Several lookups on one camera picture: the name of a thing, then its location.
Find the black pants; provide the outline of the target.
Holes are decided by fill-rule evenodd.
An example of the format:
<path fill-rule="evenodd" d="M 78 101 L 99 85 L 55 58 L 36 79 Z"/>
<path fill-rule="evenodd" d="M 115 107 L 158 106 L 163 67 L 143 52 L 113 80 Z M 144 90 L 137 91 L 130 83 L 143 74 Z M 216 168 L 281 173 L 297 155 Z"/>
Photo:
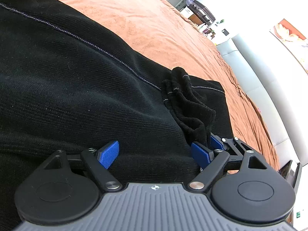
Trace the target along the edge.
<path fill-rule="evenodd" d="M 120 182 L 184 182 L 191 143 L 233 136 L 220 83 L 167 69 L 58 0 L 1 0 L 1 230 L 16 188 L 54 151 L 118 141 Z"/>

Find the grey padded headboard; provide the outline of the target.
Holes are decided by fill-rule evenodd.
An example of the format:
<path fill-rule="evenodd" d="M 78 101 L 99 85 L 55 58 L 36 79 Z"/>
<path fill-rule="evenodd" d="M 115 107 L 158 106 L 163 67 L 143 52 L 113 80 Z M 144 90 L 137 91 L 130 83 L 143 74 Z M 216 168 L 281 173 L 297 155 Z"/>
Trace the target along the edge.
<path fill-rule="evenodd" d="M 269 31 L 238 34 L 216 46 L 260 109 L 281 165 L 307 164 L 307 73 Z"/>

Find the orange-brown bed cover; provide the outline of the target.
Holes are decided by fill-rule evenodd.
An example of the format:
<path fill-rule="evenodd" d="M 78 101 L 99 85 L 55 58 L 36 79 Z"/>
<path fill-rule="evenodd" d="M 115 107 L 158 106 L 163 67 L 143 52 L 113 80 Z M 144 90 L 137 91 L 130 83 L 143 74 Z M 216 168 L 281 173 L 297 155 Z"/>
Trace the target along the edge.
<path fill-rule="evenodd" d="M 216 46 L 166 0 L 59 0 L 120 36 L 145 57 L 222 85 L 236 137 L 275 169 L 278 154 L 259 109 L 244 92 Z"/>

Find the orange wall picture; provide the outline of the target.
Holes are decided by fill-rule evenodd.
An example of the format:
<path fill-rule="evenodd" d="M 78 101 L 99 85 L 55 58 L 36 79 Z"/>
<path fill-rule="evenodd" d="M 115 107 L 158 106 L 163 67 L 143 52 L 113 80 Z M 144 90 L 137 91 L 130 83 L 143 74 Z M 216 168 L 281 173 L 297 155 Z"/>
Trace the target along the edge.
<path fill-rule="evenodd" d="M 284 45 L 307 73 L 307 37 L 286 19 L 271 27 L 270 32 Z"/>

